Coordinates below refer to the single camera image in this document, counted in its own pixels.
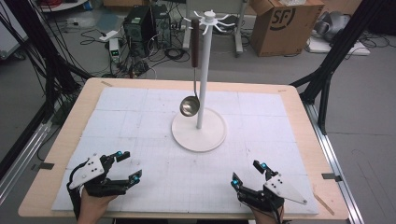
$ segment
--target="wooden table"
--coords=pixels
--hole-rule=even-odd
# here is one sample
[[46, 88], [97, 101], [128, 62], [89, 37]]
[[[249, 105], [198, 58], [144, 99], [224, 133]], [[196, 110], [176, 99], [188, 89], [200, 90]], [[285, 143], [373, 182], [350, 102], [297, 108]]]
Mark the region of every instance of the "wooden table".
[[[78, 145], [79, 138], [95, 109], [105, 87], [131, 87], [149, 89], [190, 90], [188, 81], [139, 80], [91, 78], [87, 81], [73, 109], [54, 142], [46, 162], [54, 163], [52, 170], [40, 170], [26, 194], [19, 214], [22, 217], [73, 217], [72, 211], [52, 211], [58, 189], [61, 186], [65, 167]], [[299, 94], [292, 86], [241, 83], [207, 83], [208, 91], [245, 91], [279, 94], [289, 117], [290, 126], [305, 170], [318, 200], [318, 215], [285, 215], [285, 219], [337, 219], [348, 218], [347, 206], [336, 182], [323, 179], [321, 174], [331, 173], [312, 125], [304, 110]], [[108, 212], [106, 217], [161, 217], [161, 218], [245, 218], [252, 214], [169, 214]]]

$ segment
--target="robotic hand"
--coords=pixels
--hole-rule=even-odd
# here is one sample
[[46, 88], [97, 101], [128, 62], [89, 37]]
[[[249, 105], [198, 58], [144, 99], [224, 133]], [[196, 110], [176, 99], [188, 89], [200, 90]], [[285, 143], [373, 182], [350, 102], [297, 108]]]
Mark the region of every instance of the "robotic hand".
[[[129, 175], [128, 179], [125, 180], [110, 180], [107, 178], [108, 171], [114, 163], [114, 159], [117, 162], [123, 161], [130, 157], [128, 151], [121, 153], [116, 152], [112, 155], [98, 157], [94, 154], [89, 157], [87, 161], [77, 166], [69, 177], [69, 183], [67, 183], [67, 191], [69, 191], [70, 199], [74, 207], [74, 213], [76, 218], [79, 217], [81, 196], [80, 188], [84, 185], [88, 194], [94, 197], [104, 197], [110, 195], [123, 195], [126, 190], [140, 182], [142, 176], [142, 170]], [[76, 178], [73, 178], [74, 173], [81, 169]]]
[[239, 202], [262, 212], [275, 213], [278, 223], [281, 223], [281, 218], [277, 210], [283, 206], [285, 198], [297, 203], [307, 203], [303, 196], [287, 180], [281, 177], [280, 173], [271, 170], [267, 164], [254, 161], [253, 166], [262, 175], [265, 173], [265, 183], [262, 190], [249, 189], [244, 187], [241, 179], [236, 173], [233, 173], [231, 186], [235, 189]]

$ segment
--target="white paper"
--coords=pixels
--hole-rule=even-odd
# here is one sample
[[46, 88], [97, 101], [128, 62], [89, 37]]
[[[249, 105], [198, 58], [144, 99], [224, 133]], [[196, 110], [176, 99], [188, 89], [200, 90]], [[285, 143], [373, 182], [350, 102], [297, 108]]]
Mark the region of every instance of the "white paper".
[[287, 214], [317, 214], [318, 206], [295, 143], [282, 99], [277, 94], [209, 91], [205, 107], [227, 122], [225, 141], [215, 150], [182, 148], [171, 131], [181, 100], [190, 91], [105, 88], [67, 165], [53, 210], [72, 210], [65, 185], [77, 165], [93, 153], [130, 151], [107, 177], [126, 179], [142, 169], [141, 182], [108, 210], [170, 213], [249, 213], [231, 186], [233, 172], [248, 188], [265, 182], [252, 165], [266, 162], [289, 179], [308, 200], [286, 200]]

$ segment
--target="stand base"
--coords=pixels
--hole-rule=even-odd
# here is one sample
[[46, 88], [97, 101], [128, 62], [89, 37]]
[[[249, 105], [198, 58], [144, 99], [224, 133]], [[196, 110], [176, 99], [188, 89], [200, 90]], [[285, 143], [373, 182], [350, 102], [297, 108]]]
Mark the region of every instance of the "stand base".
[[172, 133], [176, 141], [184, 148], [206, 152], [215, 149], [227, 135], [227, 125], [216, 111], [205, 108], [201, 129], [197, 129], [198, 116], [184, 117], [177, 114], [172, 123]]

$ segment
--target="black bracket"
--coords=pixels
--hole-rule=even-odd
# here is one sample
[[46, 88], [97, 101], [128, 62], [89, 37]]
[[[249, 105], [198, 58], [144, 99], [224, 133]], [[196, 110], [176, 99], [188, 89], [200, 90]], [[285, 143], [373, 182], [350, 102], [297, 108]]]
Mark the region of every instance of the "black bracket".
[[388, 0], [363, 0], [349, 23], [346, 25], [344, 31], [341, 32], [334, 42], [332, 49], [323, 60], [320, 67], [310, 75], [290, 83], [291, 86], [297, 88], [309, 82], [306, 89], [300, 93], [301, 100], [308, 105], [312, 105], [321, 92], [318, 126], [323, 134], [327, 134], [325, 121], [332, 75], [364, 32], [365, 28], [387, 1]]

